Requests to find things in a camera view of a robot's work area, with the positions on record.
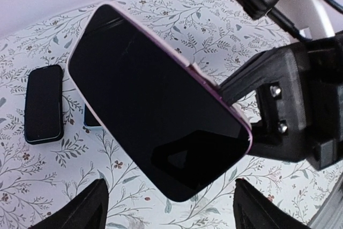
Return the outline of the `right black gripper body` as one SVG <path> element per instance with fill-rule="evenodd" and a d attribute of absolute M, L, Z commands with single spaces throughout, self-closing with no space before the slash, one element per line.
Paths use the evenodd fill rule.
<path fill-rule="evenodd" d="M 322 170 L 342 159 L 342 35 L 290 46 L 307 51 L 305 160 Z"/>

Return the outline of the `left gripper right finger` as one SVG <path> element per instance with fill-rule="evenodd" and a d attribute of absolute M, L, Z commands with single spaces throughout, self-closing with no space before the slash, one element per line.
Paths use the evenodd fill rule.
<path fill-rule="evenodd" d="M 238 229 L 308 228 L 280 210 L 247 180 L 237 179 L 233 199 L 235 227 Z"/>

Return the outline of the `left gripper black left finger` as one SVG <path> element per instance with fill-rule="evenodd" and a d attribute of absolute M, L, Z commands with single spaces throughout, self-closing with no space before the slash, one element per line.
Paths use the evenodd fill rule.
<path fill-rule="evenodd" d="M 31 228 L 105 228 L 108 204 L 105 180 L 96 179 L 67 205 Z"/>

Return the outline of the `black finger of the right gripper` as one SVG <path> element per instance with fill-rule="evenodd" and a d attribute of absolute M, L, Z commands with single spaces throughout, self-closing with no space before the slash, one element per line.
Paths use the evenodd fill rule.
<path fill-rule="evenodd" d="M 298 162 L 307 155 L 307 51 L 303 46 L 256 54 L 220 84 L 231 105 L 254 91 L 261 120 L 252 124 L 252 156 Z"/>

